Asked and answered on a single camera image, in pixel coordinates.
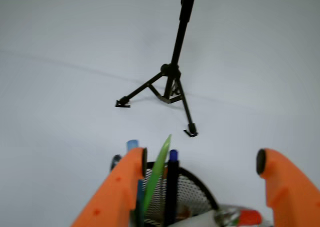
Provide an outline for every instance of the tripod stand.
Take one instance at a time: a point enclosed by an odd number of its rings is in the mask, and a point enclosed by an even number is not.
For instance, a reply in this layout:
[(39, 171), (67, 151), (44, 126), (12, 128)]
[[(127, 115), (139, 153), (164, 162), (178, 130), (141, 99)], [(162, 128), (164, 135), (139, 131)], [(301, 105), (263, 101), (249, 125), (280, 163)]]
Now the tripod stand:
[[(185, 109), (186, 117), (189, 123), (188, 124), (189, 131), (184, 130), (184, 132), (186, 132), (190, 137), (195, 137), (198, 135), (198, 133), (197, 133), (195, 123), (192, 122), (187, 100), (185, 97), (185, 93), (183, 91), (182, 84), (180, 82), (181, 72), (179, 71), (178, 61), (179, 61), (179, 57), (182, 49), (182, 44), (184, 42), (187, 24), (190, 20), (194, 1), (195, 0), (181, 0), (182, 7), (180, 12), (180, 18), (179, 18), (180, 24), (179, 24), (178, 32), (176, 35), (171, 63), (162, 65), (160, 73), (152, 77), (150, 80), (148, 80), (146, 83), (141, 85), (139, 88), (137, 88), (135, 91), (133, 91), (129, 95), (122, 97), (120, 100), (117, 100), (115, 104), (115, 107), (129, 108), (130, 105), (128, 103), (130, 99), (136, 96), (137, 94), (139, 94), (145, 88), (149, 88), (155, 94), (155, 96), (158, 97), (158, 99), (160, 99), (161, 101), (167, 104), (171, 104), (177, 101), (182, 101)], [(159, 92), (152, 85), (155, 81), (160, 79), (162, 76), (167, 77), (163, 96), (159, 94)]]

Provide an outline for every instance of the black mesh cup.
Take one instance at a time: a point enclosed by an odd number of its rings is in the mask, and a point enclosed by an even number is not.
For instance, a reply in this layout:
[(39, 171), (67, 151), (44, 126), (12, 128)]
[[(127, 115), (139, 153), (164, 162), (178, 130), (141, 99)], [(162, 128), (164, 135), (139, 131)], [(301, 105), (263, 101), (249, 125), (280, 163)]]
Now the black mesh cup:
[[(143, 190), (151, 176), (153, 166), (154, 162), (147, 163), (146, 175), (143, 180)], [(144, 227), (161, 226), (164, 220), (166, 186), (167, 180), (160, 177), (153, 192), (148, 210), (144, 215)], [(196, 176), (182, 167), (179, 168), (177, 204), (178, 206), (187, 207), (191, 211), (192, 216), (218, 209), (218, 204), (207, 187)]]

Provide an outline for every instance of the black pen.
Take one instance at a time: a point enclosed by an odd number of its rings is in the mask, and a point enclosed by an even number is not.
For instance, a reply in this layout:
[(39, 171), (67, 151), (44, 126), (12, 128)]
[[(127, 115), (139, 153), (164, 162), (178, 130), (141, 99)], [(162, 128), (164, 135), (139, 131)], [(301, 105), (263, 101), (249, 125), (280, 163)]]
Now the black pen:
[(170, 151), (170, 158), (168, 161), (167, 169), (168, 173), (166, 177), (166, 195), (163, 223), (163, 226), (165, 227), (175, 223), (177, 215), (179, 161), (178, 151), (176, 151), (175, 149)]

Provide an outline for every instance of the tripod foot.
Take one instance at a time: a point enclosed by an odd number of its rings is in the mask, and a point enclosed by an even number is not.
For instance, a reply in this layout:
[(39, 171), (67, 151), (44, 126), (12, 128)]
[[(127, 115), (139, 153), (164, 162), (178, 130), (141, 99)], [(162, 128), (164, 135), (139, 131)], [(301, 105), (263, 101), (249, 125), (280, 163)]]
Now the tripod foot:
[(121, 108), (130, 108), (129, 98), (127, 96), (122, 97), (120, 100), (117, 100), (115, 103), (115, 107)]
[(195, 123), (190, 123), (190, 124), (188, 124), (188, 127), (189, 127), (189, 131), (185, 129), (184, 132), (185, 132), (189, 137), (196, 137), (196, 136), (198, 135), (198, 132), (197, 132)]

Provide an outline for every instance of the white floor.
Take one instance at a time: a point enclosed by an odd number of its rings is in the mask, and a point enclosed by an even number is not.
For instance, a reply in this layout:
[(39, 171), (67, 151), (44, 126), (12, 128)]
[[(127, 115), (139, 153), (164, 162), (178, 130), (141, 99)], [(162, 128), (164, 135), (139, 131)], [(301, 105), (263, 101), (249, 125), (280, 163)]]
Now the white floor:
[[(180, 0), (0, 0), (0, 226), (69, 226), (138, 139), (169, 134), (220, 203), (267, 219), (256, 154), (273, 148), (320, 188), (319, 0), (195, 0), (181, 102), (146, 89), (170, 61)], [(155, 84), (163, 92), (165, 80)]]

